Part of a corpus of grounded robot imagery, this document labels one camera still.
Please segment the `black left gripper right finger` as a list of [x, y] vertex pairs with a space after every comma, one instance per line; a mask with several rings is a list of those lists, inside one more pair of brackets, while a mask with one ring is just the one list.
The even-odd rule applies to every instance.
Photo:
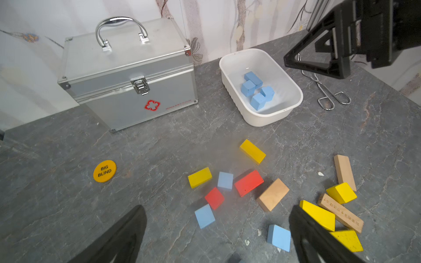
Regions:
[[289, 216], [289, 228], [300, 263], [362, 263], [300, 206]]

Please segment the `blue cube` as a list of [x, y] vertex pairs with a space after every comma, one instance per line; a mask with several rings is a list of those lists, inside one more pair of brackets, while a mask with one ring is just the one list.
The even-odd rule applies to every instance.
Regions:
[[283, 251], [290, 252], [291, 232], [278, 225], [269, 225], [267, 242]]
[[241, 86], [241, 92], [245, 97], [252, 96], [255, 92], [256, 85], [251, 81], [248, 80]]
[[256, 110], [259, 111], [262, 109], [266, 104], [266, 97], [261, 94], [257, 93], [256, 95], [252, 96], [251, 98], [251, 106]]
[[195, 216], [200, 229], [204, 229], [208, 225], [215, 222], [215, 217], [212, 212], [212, 208], [209, 204], [195, 211]]
[[222, 190], [231, 191], [234, 175], [226, 172], [219, 172], [217, 187]]
[[260, 93], [265, 97], [266, 101], [272, 101], [275, 95], [271, 86], [262, 87]]

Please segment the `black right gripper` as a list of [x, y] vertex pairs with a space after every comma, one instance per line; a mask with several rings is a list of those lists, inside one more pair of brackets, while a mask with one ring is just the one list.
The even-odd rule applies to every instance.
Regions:
[[[421, 45], [421, 1], [356, 1], [360, 25], [357, 54], [366, 56], [373, 69], [390, 66], [403, 50]], [[328, 63], [299, 61], [298, 54], [308, 45], [331, 56]], [[285, 66], [345, 79], [350, 76], [354, 53], [354, 2], [335, 6], [285, 56]]]

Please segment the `long blue block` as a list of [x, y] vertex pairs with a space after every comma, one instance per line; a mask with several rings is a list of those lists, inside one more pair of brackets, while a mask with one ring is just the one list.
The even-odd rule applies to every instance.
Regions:
[[260, 88], [263, 85], [263, 81], [252, 71], [244, 75], [246, 81], [251, 81], [256, 88]]

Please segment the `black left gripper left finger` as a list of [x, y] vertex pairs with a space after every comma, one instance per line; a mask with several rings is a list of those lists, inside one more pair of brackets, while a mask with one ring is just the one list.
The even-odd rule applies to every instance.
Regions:
[[72, 263], [134, 263], [145, 235], [145, 208], [135, 206], [70, 261]]

